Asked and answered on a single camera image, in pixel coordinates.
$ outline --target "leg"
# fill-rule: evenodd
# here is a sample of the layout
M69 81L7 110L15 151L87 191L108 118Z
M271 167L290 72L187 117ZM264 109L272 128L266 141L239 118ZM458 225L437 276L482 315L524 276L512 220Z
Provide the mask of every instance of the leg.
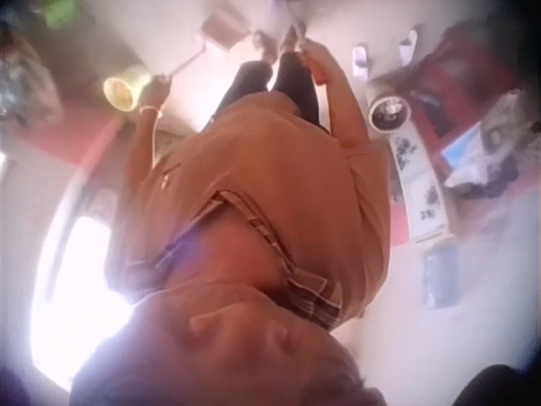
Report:
M267 84L271 80L271 77L272 67L266 61L243 63L233 83L216 109L216 113L242 99L244 96L260 91L267 91Z
M264 32L256 31L254 33L254 46L261 52L261 60L241 65L232 85L216 109L216 113L244 96L268 91L267 85L272 77L272 65L277 60L276 41Z
M306 32L306 25L299 25L301 30ZM291 27L281 45L280 69L273 90L280 91L293 100L300 109L302 118L320 126L320 106L312 74L295 53L298 40L297 32Z

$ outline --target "bright window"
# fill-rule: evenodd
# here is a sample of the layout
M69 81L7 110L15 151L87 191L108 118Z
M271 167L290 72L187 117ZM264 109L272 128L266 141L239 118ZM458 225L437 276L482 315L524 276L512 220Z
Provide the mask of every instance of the bright window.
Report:
M98 343L118 331L131 314L131 306L107 289L104 278L110 237L108 226L79 217L68 237L52 297L33 309L34 364L67 391Z

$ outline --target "brown shirt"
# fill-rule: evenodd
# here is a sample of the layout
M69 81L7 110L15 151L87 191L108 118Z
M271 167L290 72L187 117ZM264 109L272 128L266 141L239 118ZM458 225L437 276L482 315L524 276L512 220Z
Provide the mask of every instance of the brown shirt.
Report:
M186 232L227 202L284 262L291 308L331 329L362 313L385 280L386 166L368 139L342 148L283 94L246 96L141 184L114 230L107 280L126 293L130 264L173 257Z

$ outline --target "white shoe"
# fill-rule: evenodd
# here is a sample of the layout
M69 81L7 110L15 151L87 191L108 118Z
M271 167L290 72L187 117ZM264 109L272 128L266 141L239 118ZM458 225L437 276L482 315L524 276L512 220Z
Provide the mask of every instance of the white shoe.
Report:
M353 47L353 76L361 80L369 78L369 61L366 53L366 47L356 45Z
M418 34L416 30L409 31L407 39L400 41L398 48L400 50L400 60L402 66L408 66L413 60L413 54L415 53L415 48L417 47Z

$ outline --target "black pants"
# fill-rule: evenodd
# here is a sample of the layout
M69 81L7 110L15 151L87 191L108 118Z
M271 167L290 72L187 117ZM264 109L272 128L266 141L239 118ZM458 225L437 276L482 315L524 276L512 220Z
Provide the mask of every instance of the black pants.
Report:
M264 61L243 63L231 87L221 100L216 113L240 100L244 96L260 91L268 91L267 85L272 77L272 67ZM280 91L297 104L301 117L320 126L320 106L315 93L310 70L294 52L286 52L280 58L280 68L276 83L272 88Z

